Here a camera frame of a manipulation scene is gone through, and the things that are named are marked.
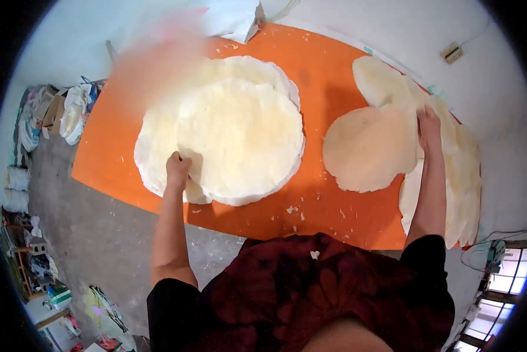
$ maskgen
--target wall switch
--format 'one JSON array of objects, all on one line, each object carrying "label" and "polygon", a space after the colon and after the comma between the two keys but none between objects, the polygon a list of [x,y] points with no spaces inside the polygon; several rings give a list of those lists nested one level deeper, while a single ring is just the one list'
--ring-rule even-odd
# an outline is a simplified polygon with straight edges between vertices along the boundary
[{"label": "wall switch", "polygon": [[463,49],[456,42],[451,43],[450,46],[440,53],[440,56],[448,63],[448,65],[453,64],[463,55]]}]

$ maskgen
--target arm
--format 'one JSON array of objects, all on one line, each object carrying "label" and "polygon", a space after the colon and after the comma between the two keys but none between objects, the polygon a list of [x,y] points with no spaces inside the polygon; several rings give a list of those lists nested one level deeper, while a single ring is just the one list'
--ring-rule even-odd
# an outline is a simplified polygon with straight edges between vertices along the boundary
[{"label": "arm", "polygon": [[429,106],[418,112],[420,144],[424,167],[416,211],[404,247],[426,235],[445,235],[445,163],[442,151],[441,122]]},{"label": "arm", "polygon": [[180,160],[174,151],[166,163],[167,186],[161,202],[160,218],[154,234],[151,284],[174,278],[198,288],[189,265],[188,247],[183,225],[183,190],[188,179],[191,159]]}]

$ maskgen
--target cardboard box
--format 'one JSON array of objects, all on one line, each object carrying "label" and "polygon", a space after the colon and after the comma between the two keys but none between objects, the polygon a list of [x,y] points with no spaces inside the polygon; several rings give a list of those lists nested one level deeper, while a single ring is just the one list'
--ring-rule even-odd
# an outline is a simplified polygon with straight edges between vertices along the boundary
[{"label": "cardboard box", "polygon": [[47,113],[43,118],[43,128],[48,129],[49,132],[55,135],[60,134],[60,119],[64,114],[64,101],[66,100],[63,95],[66,92],[68,92],[68,89],[62,89],[52,97]]},{"label": "cardboard box", "polygon": [[36,118],[39,121],[43,120],[48,108],[50,107],[50,103],[52,102],[57,92],[58,92],[58,89],[54,88],[54,86],[51,86],[50,84],[44,86],[43,97],[40,100],[39,105],[36,107],[36,109],[33,112],[34,118]]}]

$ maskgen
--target hand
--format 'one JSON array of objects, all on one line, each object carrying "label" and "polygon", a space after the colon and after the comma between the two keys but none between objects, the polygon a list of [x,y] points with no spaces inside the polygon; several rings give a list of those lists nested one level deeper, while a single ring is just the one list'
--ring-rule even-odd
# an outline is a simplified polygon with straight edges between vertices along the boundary
[{"label": "hand", "polygon": [[426,111],[417,111],[418,134],[424,151],[442,149],[442,122],[434,110],[426,105]]},{"label": "hand", "polygon": [[166,183],[166,191],[181,193],[185,189],[189,177],[189,168],[191,167],[191,159],[181,159],[180,153],[174,151],[165,163],[165,171],[168,175]]}]

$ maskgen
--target black sleeve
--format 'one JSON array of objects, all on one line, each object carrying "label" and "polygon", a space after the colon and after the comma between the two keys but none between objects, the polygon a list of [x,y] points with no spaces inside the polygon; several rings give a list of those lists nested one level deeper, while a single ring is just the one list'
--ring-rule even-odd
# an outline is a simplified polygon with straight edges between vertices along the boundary
[{"label": "black sleeve", "polygon": [[420,237],[403,250],[401,262],[417,270],[422,276],[445,279],[445,241],[438,235]]},{"label": "black sleeve", "polygon": [[193,305],[200,292],[176,279],[158,282],[146,299],[150,348],[179,351],[192,339]]},{"label": "black sleeve", "polygon": [[424,301],[455,314],[455,305],[447,290],[445,241],[441,236],[428,235],[414,240],[403,250],[401,262],[419,273],[415,287]]}]

